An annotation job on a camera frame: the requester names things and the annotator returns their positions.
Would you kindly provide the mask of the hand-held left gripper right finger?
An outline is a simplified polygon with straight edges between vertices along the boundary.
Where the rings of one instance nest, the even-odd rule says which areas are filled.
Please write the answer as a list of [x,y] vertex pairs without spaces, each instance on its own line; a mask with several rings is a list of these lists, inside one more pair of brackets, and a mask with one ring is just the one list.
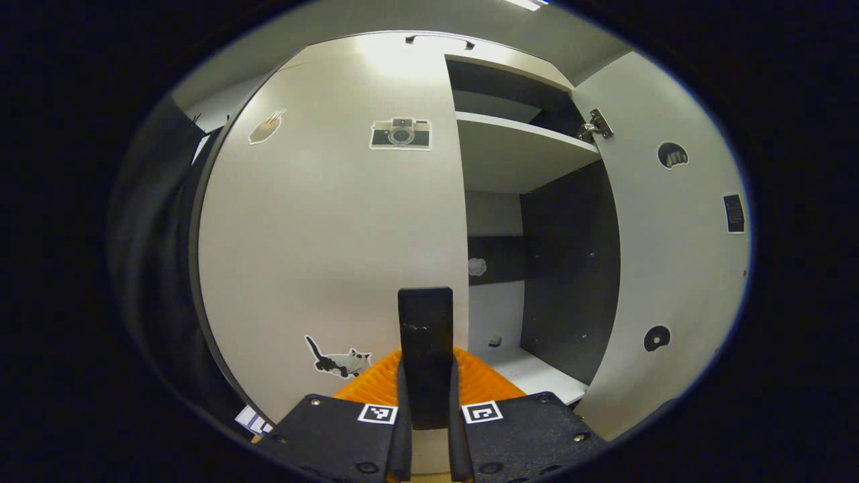
[[552,483],[607,451],[607,441],[554,392],[526,394],[475,355],[453,354],[453,481]]

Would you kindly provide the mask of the beige cabinet drawer front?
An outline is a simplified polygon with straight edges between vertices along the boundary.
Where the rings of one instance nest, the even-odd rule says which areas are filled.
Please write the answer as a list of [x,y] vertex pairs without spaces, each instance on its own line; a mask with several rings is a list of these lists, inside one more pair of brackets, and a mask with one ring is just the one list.
[[[417,34],[437,34],[438,36],[464,38],[475,43],[475,47],[472,51],[433,52],[417,48],[416,46],[406,45],[405,37],[416,36]],[[398,63],[416,66],[418,60],[430,57],[451,59],[457,62],[477,64],[497,68],[497,70],[504,72],[519,74],[520,76],[533,79],[544,85],[550,85],[567,93],[572,92],[574,89],[572,83],[554,64],[548,62],[546,59],[531,55],[531,53],[470,36],[420,30],[366,32],[355,34],[355,36],[344,36],[333,40],[321,41],[295,53],[294,56],[280,66],[280,70],[323,59],[352,56],[365,59],[374,66],[391,66]]]

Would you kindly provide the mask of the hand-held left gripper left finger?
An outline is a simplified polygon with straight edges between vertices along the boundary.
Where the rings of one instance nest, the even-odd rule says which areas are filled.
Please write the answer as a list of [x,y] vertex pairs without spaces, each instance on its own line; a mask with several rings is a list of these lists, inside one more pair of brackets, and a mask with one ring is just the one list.
[[411,477],[411,422],[402,352],[334,396],[307,394],[257,447],[292,483],[402,483]]

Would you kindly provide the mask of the metal door hinge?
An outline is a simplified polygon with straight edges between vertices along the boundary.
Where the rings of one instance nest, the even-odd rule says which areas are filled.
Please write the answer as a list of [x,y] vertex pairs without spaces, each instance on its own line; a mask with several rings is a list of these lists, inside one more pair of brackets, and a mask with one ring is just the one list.
[[583,123],[577,133],[577,137],[580,140],[590,144],[596,144],[595,140],[597,137],[607,140],[607,138],[611,138],[613,135],[613,129],[611,129],[611,126],[599,108],[590,111],[589,122]]

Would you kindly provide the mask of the white cabinet shelf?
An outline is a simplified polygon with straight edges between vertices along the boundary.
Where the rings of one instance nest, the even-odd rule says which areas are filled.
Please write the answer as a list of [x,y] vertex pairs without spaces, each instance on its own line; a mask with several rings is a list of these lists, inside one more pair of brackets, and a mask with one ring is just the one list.
[[524,195],[601,159],[592,144],[485,114],[455,113],[464,190]]

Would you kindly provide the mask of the black door handle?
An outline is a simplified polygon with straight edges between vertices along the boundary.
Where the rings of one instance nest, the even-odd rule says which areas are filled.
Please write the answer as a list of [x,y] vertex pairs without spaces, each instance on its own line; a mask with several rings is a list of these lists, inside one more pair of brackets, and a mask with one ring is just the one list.
[[400,288],[397,302],[411,427],[445,429],[454,363],[453,290]]

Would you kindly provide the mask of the white blue cardboard box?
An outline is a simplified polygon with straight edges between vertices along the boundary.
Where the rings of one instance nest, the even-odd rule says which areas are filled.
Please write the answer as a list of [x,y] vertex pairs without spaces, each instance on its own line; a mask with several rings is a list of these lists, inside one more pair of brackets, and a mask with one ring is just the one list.
[[254,434],[254,436],[259,437],[264,437],[264,434],[271,432],[273,428],[266,419],[258,415],[249,405],[240,410],[238,415],[234,417],[234,422],[251,432],[251,434]]

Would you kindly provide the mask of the beige double-door shoe cabinet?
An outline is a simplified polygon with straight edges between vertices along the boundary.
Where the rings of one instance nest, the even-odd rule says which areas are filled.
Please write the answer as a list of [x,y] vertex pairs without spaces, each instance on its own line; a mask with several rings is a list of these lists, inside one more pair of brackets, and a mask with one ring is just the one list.
[[[572,92],[497,68],[451,59],[446,63],[455,113],[485,114],[575,138],[582,122]],[[209,329],[197,236],[203,193],[226,133],[279,71],[277,67],[249,94],[221,129],[211,153],[197,162],[202,173],[191,206],[189,262],[197,312],[224,376],[252,409],[228,374]],[[553,390],[565,403],[579,400],[607,345],[619,286],[617,220],[602,159],[524,195],[464,190],[464,204],[468,342],[462,348],[486,358],[525,390]],[[488,347],[493,336],[503,337],[502,345]],[[346,383],[377,363],[356,349],[330,355],[321,354],[315,343],[311,349],[317,370]]]

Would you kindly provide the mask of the black backdrop cloth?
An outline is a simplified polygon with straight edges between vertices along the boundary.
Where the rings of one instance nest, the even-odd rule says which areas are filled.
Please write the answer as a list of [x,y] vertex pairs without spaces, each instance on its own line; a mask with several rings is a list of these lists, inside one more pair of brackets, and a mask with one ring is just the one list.
[[123,327],[158,379],[220,430],[249,440],[236,422],[245,403],[221,373],[197,318],[189,274],[193,164],[203,130],[171,96],[132,136],[111,190],[107,268]]

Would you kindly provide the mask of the beige cabinet door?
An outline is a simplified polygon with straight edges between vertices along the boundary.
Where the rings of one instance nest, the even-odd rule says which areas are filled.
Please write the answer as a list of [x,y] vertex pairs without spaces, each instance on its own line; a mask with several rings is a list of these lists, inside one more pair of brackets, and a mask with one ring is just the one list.
[[619,299],[607,349],[576,412],[600,438],[631,434],[675,403],[731,332],[754,232],[728,141],[683,85],[638,53],[578,85],[619,220]]
[[466,204],[444,58],[358,56],[279,71],[226,133],[203,193],[197,269],[225,369],[279,422],[346,380],[315,367],[400,346],[400,288],[453,290],[468,342]]

